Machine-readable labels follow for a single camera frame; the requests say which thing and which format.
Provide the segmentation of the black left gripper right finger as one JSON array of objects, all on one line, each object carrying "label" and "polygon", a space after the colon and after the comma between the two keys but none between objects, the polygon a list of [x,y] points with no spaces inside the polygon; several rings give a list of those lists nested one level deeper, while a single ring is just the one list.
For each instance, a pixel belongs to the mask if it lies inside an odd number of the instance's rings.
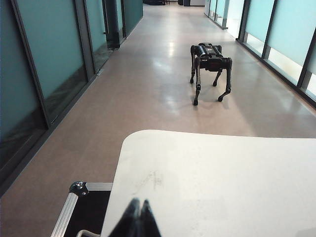
[{"label": "black left gripper right finger", "polygon": [[147,199],[143,203],[139,221],[140,237],[161,237],[150,203]]}]

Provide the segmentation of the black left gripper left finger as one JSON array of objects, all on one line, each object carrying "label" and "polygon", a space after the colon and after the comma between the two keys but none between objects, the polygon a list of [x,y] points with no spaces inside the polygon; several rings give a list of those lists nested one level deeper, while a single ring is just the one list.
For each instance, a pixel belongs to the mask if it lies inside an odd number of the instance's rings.
[{"label": "black left gripper left finger", "polygon": [[136,236],[136,222],[140,210],[140,201],[138,198],[133,198],[120,220],[110,233],[110,237],[135,237]]}]

